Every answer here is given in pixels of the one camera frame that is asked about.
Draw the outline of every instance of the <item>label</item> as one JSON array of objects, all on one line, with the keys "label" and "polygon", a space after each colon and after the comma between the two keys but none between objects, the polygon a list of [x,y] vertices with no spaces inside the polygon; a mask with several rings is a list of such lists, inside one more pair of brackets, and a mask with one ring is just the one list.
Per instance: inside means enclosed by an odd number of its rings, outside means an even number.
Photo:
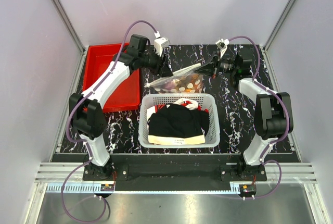
[{"label": "label", "polygon": [[175,139],[173,141],[173,144],[174,145],[183,145],[183,144],[185,144],[185,140],[184,139]]}]

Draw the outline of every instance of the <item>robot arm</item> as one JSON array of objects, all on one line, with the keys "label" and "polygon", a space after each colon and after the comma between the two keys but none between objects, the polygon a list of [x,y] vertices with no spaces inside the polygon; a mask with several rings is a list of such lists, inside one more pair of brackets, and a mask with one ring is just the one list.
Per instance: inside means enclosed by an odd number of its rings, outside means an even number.
[{"label": "robot arm", "polygon": [[106,173],[104,166],[110,159],[105,149],[103,132],[107,126],[102,108],[115,89],[138,68],[149,68],[158,77],[172,76],[163,54],[169,40],[158,37],[154,42],[155,49],[146,50],[148,39],[141,35],[132,35],[126,53],[122,52],[115,69],[112,61],[98,80],[82,94],[72,94],[69,99],[70,112],[78,102],[86,97],[84,103],[73,115],[71,125],[79,133],[80,138],[87,140],[92,156],[92,164],[99,171]]},{"label": "robot arm", "polygon": [[[220,51],[196,73],[215,78],[219,73],[230,75],[229,81],[235,90],[250,98],[255,103],[254,127],[255,136],[250,146],[243,152],[237,163],[236,170],[240,178],[250,179],[260,172],[262,161],[272,150],[274,141],[281,137],[287,127],[286,115],[277,98],[265,90],[265,86],[252,79],[252,53],[241,48],[235,59],[223,59],[229,40],[217,41]],[[293,119],[290,96],[288,93],[275,93],[287,108],[289,117],[289,133],[293,130]]]}]

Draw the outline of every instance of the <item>black marble surface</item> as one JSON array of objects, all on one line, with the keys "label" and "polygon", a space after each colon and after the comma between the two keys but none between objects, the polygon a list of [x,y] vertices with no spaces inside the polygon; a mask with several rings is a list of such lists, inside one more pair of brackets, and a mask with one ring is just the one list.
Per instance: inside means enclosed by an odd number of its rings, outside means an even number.
[{"label": "black marble surface", "polygon": [[[252,45],[229,45],[224,57],[233,57],[241,47],[250,48],[253,52],[255,70],[258,58]],[[173,71],[187,66],[203,63],[217,50],[216,45],[171,45],[168,52],[169,66]],[[84,70],[80,77],[77,92],[82,91]],[[144,88],[144,84],[152,82],[153,75],[148,70],[141,71],[141,94],[155,93],[152,88]],[[261,67],[258,81],[272,88],[266,64],[261,57]],[[104,139],[109,153],[133,154],[226,154],[243,152],[254,137],[253,126],[254,103],[246,96],[236,92],[225,76],[216,79],[204,77],[203,92],[212,94],[216,99],[220,122],[220,143],[214,148],[144,148],[138,141],[139,110],[107,113],[105,117],[108,126],[104,132]],[[61,153],[86,153],[82,143],[70,143],[66,136],[63,138]],[[272,153],[291,153],[289,141],[276,144]]]}]

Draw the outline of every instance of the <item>stainless steel surface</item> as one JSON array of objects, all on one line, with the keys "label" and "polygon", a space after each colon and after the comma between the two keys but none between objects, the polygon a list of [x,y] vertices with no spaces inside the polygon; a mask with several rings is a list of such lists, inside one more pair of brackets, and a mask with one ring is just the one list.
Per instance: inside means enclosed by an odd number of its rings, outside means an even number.
[{"label": "stainless steel surface", "polygon": [[264,46],[265,50],[268,50],[274,40],[274,38],[276,37],[276,35],[278,34],[282,24],[284,23],[284,21],[286,20],[288,14],[290,13],[291,9],[293,8],[294,4],[295,4],[296,0],[289,0],[286,7],[284,8],[279,20],[277,21],[271,35],[268,37],[268,40]]},{"label": "stainless steel surface", "polygon": [[[259,194],[271,190],[258,185]],[[66,194],[68,208],[86,194]],[[107,198],[111,215],[100,223],[315,223],[300,185],[283,184],[273,195],[254,201],[229,200],[216,195],[122,195]],[[89,199],[75,207],[71,214],[82,220],[92,220],[101,213],[102,202]],[[63,214],[60,194],[46,193],[38,224],[76,223]]]},{"label": "stainless steel surface", "polygon": [[65,24],[69,34],[72,36],[74,43],[78,47],[79,51],[83,54],[85,46],[82,44],[78,34],[76,33],[71,21],[69,20],[65,10],[63,9],[60,0],[52,0],[52,2],[55,5],[61,19],[63,20],[63,23]]}]

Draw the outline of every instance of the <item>white plastic basket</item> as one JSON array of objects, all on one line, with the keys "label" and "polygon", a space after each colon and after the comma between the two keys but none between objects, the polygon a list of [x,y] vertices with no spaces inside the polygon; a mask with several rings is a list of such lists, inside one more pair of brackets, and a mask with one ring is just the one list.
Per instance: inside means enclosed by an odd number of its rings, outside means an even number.
[{"label": "white plastic basket", "polygon": [[[197,145],[158,145],[148,142],[148,129],[147,129],[147,108],[155,105],[174,103],[180,98],[195,100],[200,107],[209,110],[209,131],[205,136],[204,144]],[[220,125],[219,117],[217,115],[217,107],[215,99],[210,94],[149,94],[142,99],[140,108],[139,120],[139,141],[143,147],[149,148],[200,148],[200,147],[215,147],[220,142]]]}]

